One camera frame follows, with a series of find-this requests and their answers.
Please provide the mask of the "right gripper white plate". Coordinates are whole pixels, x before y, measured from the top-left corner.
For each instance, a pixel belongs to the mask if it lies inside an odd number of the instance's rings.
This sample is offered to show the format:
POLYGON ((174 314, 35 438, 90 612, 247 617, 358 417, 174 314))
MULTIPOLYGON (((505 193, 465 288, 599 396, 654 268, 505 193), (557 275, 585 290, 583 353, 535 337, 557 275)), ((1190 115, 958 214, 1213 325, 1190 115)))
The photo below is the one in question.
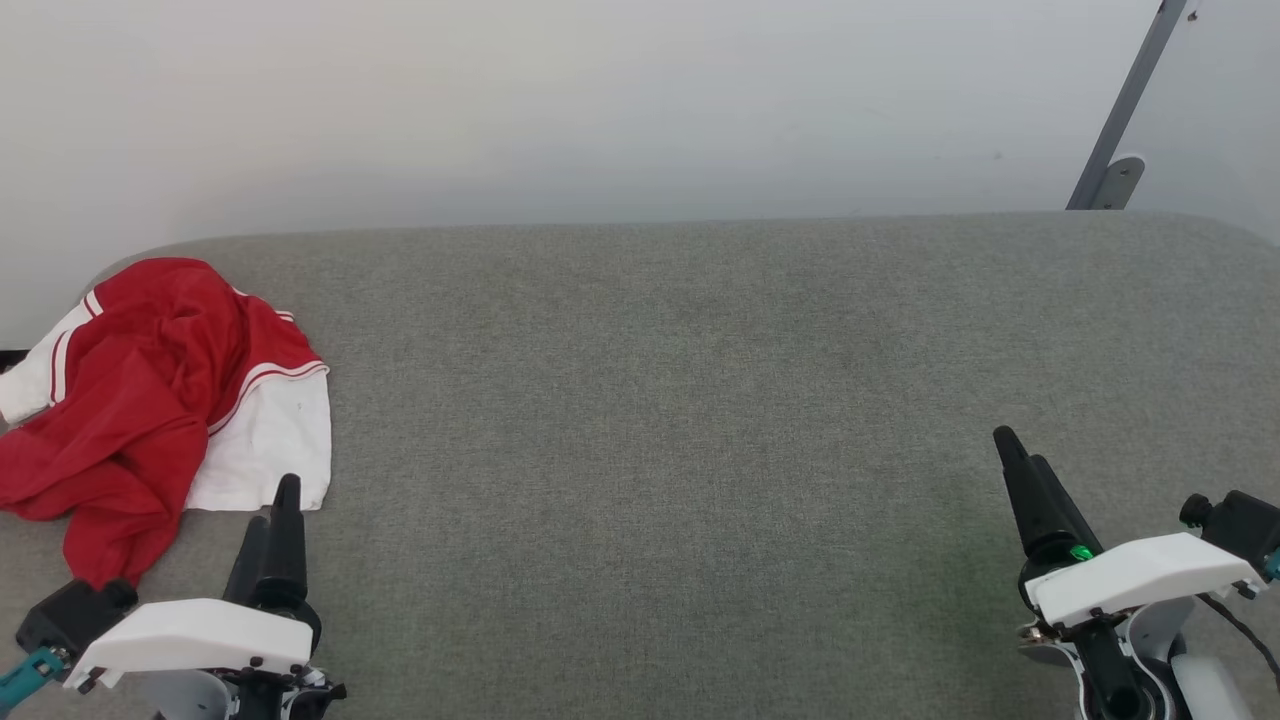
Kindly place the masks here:
MULTIPOLYGON (((1011 427, 997 427, 993 441, 1023 547, 1053 534, 1053 509, 1076 544, 1102 547, 1046 457, 1032 457, 1011 427)), ((1225 664, 1188 652, 1181 633, 1201 601, 1263 592, 1244 559, 1175 533, 1075 560, 1021 588, 1036 618, 1020 629, 1019 650, 1071 671, 1074 719, 1251 717, 1225 664)))

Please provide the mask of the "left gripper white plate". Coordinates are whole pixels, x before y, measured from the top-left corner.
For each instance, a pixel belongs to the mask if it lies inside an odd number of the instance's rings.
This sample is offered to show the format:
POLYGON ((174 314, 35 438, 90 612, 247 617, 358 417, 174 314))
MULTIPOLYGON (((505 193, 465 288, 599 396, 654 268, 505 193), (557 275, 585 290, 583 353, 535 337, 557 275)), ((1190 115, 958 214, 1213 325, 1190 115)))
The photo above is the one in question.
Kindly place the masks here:
POLYGON ((86 694, 141 674, 161 719, 323 719, 347 688, 311 664, 323 624, 307 593, 301 479, 285 474, 269 520, 246 527, 224 598, 142 605, 61 684, 86 694))

